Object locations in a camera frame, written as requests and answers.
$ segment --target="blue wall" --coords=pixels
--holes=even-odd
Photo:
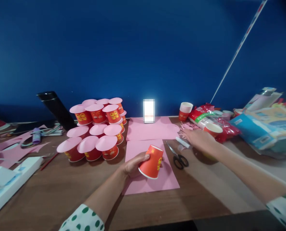
[[[46,90],[68,109],[121,97],[127,116],[142,115],[144,98],[159,116],[208,102],[259,4],[0,0],[0,118],[51,118],[35,96]]]
[[[286,97],[286,1],[268,0],[212,103],[243,108],[263,87]]]

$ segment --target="pink paper scrap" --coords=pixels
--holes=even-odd
[[[140,152],[146,152],[150,145],[161,148],[163,152],[162,168],[159,170],[158,179],[148,179],[143,175],[132,178],[125,186],[122,194],[137,194],[155,192],[169,189],[180,188],[177,179],[171,168],[168,156],[165,152],[165,147],[162,140],[145,140],[145,141],[128,141],[126,147],[125,161],[135,157]]]
[[[172,124],[167,116],[156,117],[153,124],[145,124],[143,118],[130,118],[127,141],[140,140],[174,140],[179,127]]]

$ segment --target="white power strip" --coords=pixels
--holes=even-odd
[[[13,170],[16,172],[16,175],[4,187],[0,187],[0,209],[36,172],[40,167],[42,160],[43,158],[41,157],[28,157],[15,170]]]

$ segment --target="plastic bag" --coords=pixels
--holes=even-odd
[[[215,123],[222,127],[223,132],[219,134],[215,140],[219,143],[223,143],[228,139],[240,134],[240,130],[235,126],[231,125],[229,122],[221,119],[221,117],[216,117],[214,113],[213,105],[206,103],[200,107],[196,107],[188,116],[188,118],[195,124],[197,124],[201,129],[204,129],[207,123]]]

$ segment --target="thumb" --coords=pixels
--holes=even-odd
[[[135,158],[133,158],[133,164],[139,164],[143,161],[146,161],[149,159],[149,154],[146,154],[145,152],[142,152],[138,154]]]

